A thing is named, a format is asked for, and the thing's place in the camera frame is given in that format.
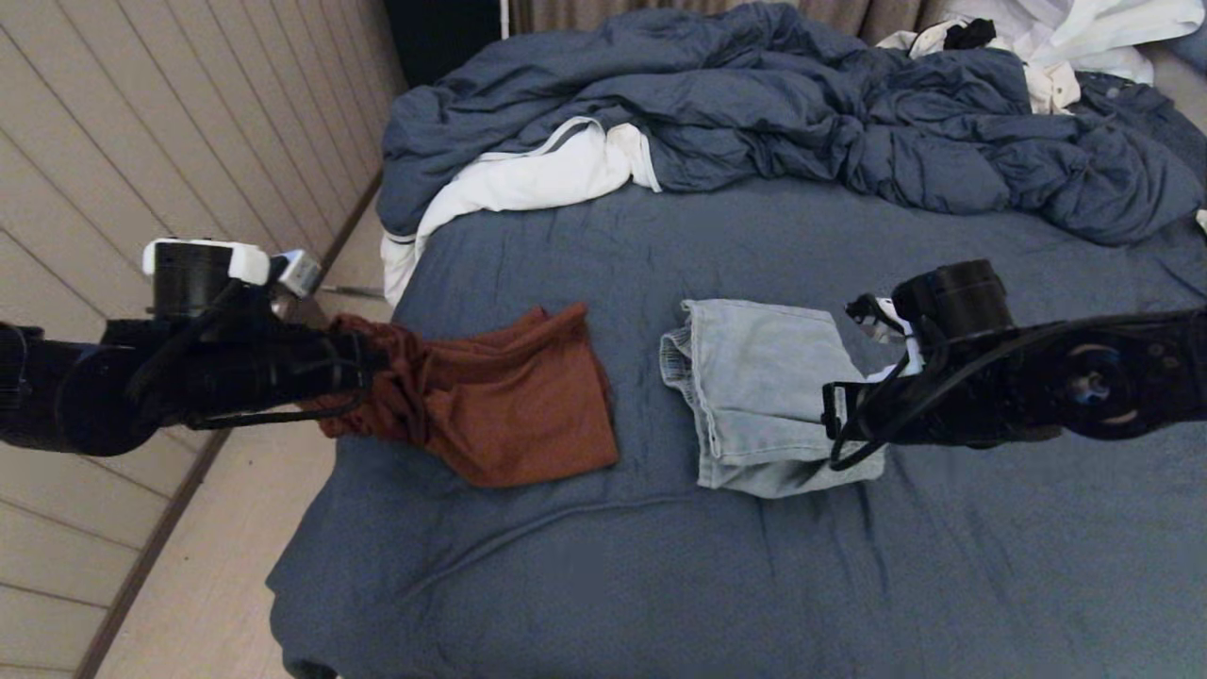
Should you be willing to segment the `white crumpled clothing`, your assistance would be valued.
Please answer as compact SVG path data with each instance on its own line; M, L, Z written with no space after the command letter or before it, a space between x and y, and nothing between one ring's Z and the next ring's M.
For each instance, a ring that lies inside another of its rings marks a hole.
M1026 63L1068 63L1075 72L1155 81L1138 49L1188 36L1207 21L1207 0L935 0L943 19L990 19Z

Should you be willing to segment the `rust brown drawstring shorts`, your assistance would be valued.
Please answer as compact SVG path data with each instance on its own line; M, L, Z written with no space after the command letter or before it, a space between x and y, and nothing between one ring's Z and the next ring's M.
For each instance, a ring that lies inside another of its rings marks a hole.
M307 409L346 406L320 421L331 439L410 444L479 488L606 469L620 460L620 447L587 314L585 304L556 314L535 306L508 327L448 340L339 315L333 330L365 336L387 355L387 368L361 404L350 396L326 396Z

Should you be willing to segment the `bed with blue sheet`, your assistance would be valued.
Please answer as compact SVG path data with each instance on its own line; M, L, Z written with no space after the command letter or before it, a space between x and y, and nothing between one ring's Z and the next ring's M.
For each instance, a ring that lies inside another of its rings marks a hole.
M906 447L884 478L788 501L695 481L658 343L686 298L826 309L864 371L893 359L842 308L986 257L1022 324L1197 306L1191 218L1103 248L1022 212L902 209L752 180L474 212L428 242L397 306L470 336L583 302L620 464L471 488L438 460L338 441L268 576L305 679L1207 679L1207 425L1133 441Z

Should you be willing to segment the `dark blue denim garment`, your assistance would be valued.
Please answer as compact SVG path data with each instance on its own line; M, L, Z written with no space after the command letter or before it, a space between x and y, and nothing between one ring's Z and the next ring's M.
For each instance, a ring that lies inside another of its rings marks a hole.
M1077 111L1120 122L1171 150L1188 147L1207 152L1207 134L1151 84L1096 72L1077 72L1075 78L1081 86L1081 99L1074 104Z

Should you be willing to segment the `dark cabinet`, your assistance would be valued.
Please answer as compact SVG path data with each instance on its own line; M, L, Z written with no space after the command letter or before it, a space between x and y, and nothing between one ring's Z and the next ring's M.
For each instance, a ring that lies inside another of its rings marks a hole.
M383 0L410 89L441 81L502 35L500 0Z

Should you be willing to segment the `small black garment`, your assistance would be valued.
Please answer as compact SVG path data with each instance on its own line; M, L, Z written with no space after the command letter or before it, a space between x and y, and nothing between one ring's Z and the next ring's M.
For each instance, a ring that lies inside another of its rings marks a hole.
M992 19L954 19L943 41L944 51L979 49L993 42L999 34Z

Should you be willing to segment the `blue pillow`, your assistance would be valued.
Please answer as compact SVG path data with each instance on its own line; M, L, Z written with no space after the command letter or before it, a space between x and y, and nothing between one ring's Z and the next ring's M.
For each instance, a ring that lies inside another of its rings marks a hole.
M1164 48L1195 72L1207 74L1207 16L1199 29L1178 39L1164 41Z

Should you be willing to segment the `beige curtain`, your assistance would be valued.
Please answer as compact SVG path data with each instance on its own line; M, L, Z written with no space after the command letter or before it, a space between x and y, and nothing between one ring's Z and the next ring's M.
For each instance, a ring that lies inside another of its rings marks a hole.
M604 21L639 8L684 8L719 14L750 2L772 2L836 31L876 43L898 30L941 18L957 0L507 0L513 33L594 30Z

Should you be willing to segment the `dark blue crumpled duvet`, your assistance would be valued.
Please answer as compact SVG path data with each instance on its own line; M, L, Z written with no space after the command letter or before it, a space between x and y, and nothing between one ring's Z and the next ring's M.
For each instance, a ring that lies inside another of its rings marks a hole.
M1013 53L911 58L750 4L514 36L407 90L381 142L384 227L413 236L471 160L544 142L573 117L635 125L660 191L832 181L934 212L1031 212L1112 245L1207 201L1199 172L1145 133L1096 113L1034 115Z

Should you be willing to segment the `light blue denim shorts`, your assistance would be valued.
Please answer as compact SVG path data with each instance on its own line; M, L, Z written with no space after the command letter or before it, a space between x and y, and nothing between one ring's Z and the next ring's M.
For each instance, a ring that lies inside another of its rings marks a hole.
M823 388L863 384L830 314L733 298L682 302L659 367L693 412L702 488L776 501L884 476L886 455L830 467Z

